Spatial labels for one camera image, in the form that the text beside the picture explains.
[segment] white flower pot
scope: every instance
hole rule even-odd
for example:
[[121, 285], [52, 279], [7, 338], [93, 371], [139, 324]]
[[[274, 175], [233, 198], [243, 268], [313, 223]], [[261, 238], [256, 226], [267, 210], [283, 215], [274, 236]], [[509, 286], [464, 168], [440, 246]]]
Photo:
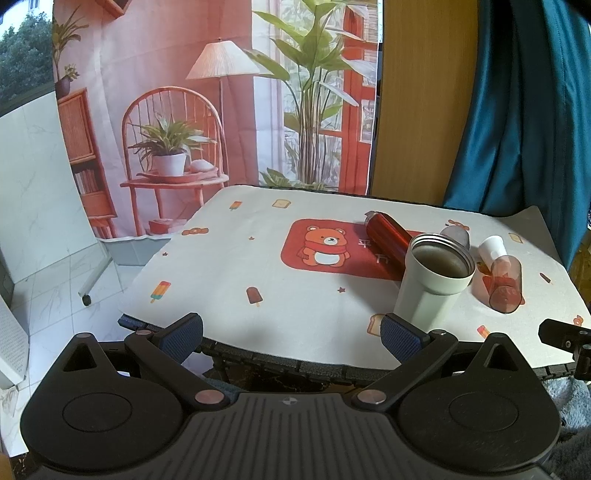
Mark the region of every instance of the white flower pot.
[[182, 177], [184, 172], [186, 153], [176, 155], [153, 156], [154, 168], [164, 177]]

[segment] metal screw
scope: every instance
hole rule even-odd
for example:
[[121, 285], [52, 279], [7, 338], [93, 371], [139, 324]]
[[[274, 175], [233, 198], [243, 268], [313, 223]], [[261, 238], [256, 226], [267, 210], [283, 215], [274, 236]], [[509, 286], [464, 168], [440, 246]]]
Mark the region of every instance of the metal screw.
[[219, 390], [201, 390], [195, 395], [195, 400], [204, 405], [216, 405], [225, 398]]
[[381, 390], [363, 390], [357, 394], [359, 401], [370, 405], [379, 405], [386, 401], [386, 394]]

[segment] red window frame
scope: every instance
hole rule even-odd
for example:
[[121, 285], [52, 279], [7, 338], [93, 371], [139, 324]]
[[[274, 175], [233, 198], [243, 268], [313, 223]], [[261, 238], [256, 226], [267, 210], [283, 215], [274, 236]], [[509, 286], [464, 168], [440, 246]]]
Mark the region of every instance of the red window frame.
[[[350, 8], [345, 9], [343, 29], [363, 38], [364, 20]], [[378, 44], [345, 37], [343, 56], [348, 60], [362, 60], [365, 50], [378, 51]], [[323, 135], [341, 137], [342, 152], [340, 163], [339, 191], [363, 195], [368, 185], [369, 155], [371, 143], [361, 141], [362, 100], [375, 100], [375, 86], [364, 86], [363, 76], [353, 70], [345, 70], [343, 90], [359, 106], [343, 103], [340, 131], [322, 130]]]

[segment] bear illustration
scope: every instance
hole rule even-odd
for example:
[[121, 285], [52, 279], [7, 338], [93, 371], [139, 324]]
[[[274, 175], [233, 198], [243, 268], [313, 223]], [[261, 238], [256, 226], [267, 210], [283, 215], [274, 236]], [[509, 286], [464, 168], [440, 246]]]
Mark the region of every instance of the bear illustration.
[[311, 267], [327, 265], [342, 267], [351, 255], [347, 252], [345, 231], [340, 228], [318, 228], [310, 225], [304, 247], [297, 253], [302, 261]]

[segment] red square print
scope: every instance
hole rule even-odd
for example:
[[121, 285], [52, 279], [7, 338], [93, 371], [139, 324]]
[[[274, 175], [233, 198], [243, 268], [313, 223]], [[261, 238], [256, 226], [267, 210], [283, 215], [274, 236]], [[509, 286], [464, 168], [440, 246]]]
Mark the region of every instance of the red square print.
[[402, 280], [402, 271], [372, 245], [362, 223], [297, 220], [287, 234], [281, 260], [298, 270]]

